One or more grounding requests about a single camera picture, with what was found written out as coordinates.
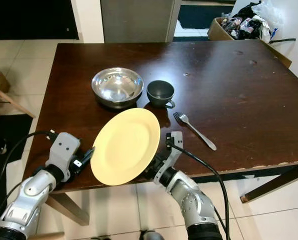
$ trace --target wall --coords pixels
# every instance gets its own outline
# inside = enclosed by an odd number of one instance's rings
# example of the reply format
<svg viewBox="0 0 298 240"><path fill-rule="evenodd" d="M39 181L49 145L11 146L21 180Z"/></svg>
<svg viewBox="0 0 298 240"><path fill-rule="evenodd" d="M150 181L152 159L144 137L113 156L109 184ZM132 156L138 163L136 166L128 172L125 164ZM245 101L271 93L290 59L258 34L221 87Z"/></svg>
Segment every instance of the wall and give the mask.
<svg viewBox="0 0 298 240"><path fill-rule="evenodd" d="M232 13L237 13L250 2L257 3L258 1L237 0ZM281 12L283 19L283 27L277 31L274 40L297 39L296 41L273 43L272 46L292 60L290 70L298 77L298 0L271 0L271 2Z"/></svg>
<svg viewBox="0 0 298 240"><path fill-rule="evenodd" d="M82 43L104 43L100 0L71 0L78 36Z"/></svg>

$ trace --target black cup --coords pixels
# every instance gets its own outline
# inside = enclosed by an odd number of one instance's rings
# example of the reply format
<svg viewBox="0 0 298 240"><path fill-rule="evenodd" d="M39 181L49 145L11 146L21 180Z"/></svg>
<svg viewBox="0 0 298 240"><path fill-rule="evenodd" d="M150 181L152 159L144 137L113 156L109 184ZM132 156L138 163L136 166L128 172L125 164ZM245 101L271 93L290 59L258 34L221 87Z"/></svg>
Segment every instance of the black cup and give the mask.
<svg viewBox="0 0 298 240"><path fill-rule="evenodd" d="M173 109L176 105L171 100L174 96L174 87L166 81L156 80L149 83L147 87L147 96L149 101L155 107Z"/></svg>

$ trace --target robotic hand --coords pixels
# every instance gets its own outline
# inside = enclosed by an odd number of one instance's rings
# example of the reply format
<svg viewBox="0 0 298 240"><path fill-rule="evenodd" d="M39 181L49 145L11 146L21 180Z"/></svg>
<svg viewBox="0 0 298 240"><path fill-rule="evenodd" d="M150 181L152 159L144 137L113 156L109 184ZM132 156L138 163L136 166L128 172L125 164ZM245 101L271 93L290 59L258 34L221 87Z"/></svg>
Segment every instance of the robotic hand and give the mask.
<svg viewBox="0 0 298 240"><path fill-rule="evenodd" d="M45 167L21 183L17 198L0 217L0 240L26 240L35 234L41 206L49 193L60 182L67 182L78 174L90 160L94 149L79 159L75 155L79 146L79 139L71 134L57 135Z"/></svg>
<svg viewBox="0 0 298 240"><path fill-rule="evenodd" d="M183 148L183 134L173 131L167 134L167 142ZM165 190L179 204L184 218L189 240L222 240L215 219L215 207L211 200L201 192L198 185L182 171L173 168L181 151L171 148L167 159L156 154L144 171L147 179L162 184Z"/></svg>

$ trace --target cup handle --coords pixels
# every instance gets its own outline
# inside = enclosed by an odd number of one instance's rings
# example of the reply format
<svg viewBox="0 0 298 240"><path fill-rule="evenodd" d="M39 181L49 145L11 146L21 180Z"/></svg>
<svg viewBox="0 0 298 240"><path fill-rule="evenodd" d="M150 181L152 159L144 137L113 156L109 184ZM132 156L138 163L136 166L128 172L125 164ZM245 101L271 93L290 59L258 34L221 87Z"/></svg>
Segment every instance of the cup handle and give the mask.
<svg viewBox="0 0 298 240"><path fill-rule="evenodd" d="M165 105L165 107L166 108L168 108L168 109L173 109L175 106L176 106L176 104L174 103L174 101L172 101L172 100L170 100L168 103L170 103L171 104L171 106L169 106L169 105Z"/></svg>

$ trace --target fork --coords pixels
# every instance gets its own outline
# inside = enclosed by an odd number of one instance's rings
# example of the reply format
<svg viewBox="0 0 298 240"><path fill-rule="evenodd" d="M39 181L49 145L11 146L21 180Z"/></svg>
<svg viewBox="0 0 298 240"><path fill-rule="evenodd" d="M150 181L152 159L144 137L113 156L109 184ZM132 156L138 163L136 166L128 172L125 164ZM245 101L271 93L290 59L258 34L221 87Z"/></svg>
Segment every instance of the fork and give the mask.
<svg viewBox="0 0 298 240"><path fill-rule="evenodd" d="M212 141L210 141L206 136L204 136L194 126L190 124L189 118L184 113L176 111L175 113L173 113L173 116L177 121L182 121L183 123L187 124L192 130L194 130L202 138L202 140L204 140L204 142L209 146L209 148L211 148L214 151L217 150L216 145Z"/></svg>

